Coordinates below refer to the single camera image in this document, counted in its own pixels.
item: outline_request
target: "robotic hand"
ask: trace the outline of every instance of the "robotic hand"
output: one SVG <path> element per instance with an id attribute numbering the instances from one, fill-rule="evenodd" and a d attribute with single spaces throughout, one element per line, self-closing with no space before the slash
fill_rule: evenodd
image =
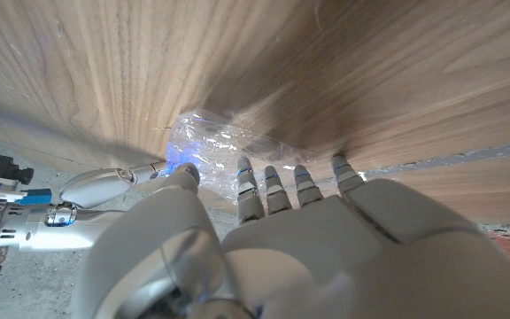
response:
<path id="1" fill-rule="evenodd" d="M 238 160 L 241 227 L 220 243 L 178 167 L 95 242 L 75 318 L 510 317 L 510 261 L 471 222 L 399 183 L 332 160 L 341 197 L 295 168 L 300 209 L 265 170 L 268 215 Z"/>

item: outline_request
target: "crumpled plastic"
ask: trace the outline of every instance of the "crumpled plastic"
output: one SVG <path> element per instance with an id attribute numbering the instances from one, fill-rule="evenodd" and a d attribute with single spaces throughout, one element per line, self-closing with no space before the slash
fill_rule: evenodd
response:
<path id="1" fill-rule="evenodd" d="M 200 187 L 237 201 L 237 159 L 245 156 L 251 162 L 259 194 L 265 197 L 264 170 L 274 166 L 281 178 L 291 176 L 294 166 L 305 164 L 309 152 L 299 150 L 268 136 L 248 129 L 225 124 L 215 114 L 196 110 L 178 116 L 171 127 L 166 146 L 166 168 L 170 175 L 182 163 L 196 165 L 200 173 Z"/>

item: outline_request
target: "clear plastic bag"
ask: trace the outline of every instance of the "clear plastic bag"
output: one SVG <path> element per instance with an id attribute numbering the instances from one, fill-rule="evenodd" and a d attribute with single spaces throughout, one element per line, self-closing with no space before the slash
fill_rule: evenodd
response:
<path id="1" fill-rule="evenodd" d="M 292 176 L 294 166 L 305 164 L 309 160 L 308 152 L 224 122 L 204 110 L 181 114 L 170 131 L 164 174 L 169 175 L 180 164 L 191 162 L 200 173 L 201 188 L 235 203 L 237 159 L 245 156 L 251 161 L 263 198 L 263 173 L 268 165 L 277 170 L 285 188 L 292 188 L 294 178 L 285 181 L 284 176 Z"/>

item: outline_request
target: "metal joint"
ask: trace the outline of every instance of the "metal joint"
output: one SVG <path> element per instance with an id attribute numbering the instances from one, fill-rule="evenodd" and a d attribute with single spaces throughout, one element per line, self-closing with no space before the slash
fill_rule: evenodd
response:
<path id="1" fill-rule="evenodd" d="M 76 220 L 76 206 L 72 203 L 62 203 L 50 206 L 44 224 L 48 227 L 65 227 Z"/>

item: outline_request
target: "wooden board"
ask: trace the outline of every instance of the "wooden board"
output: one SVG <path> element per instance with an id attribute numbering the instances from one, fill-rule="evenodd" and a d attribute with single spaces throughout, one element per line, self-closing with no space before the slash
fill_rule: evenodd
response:
<path id="1" fill-rule="evenodd" d="M 510 224 L 510 157 L 381 177 L 431 196 L 474 222 Z"/>
<path id="2" fill-rule="evenodd" d="M 196 107 L 359 170 L 510 144 L 510 1 L 0 1 L 23 155 L 143 164 Z"/>

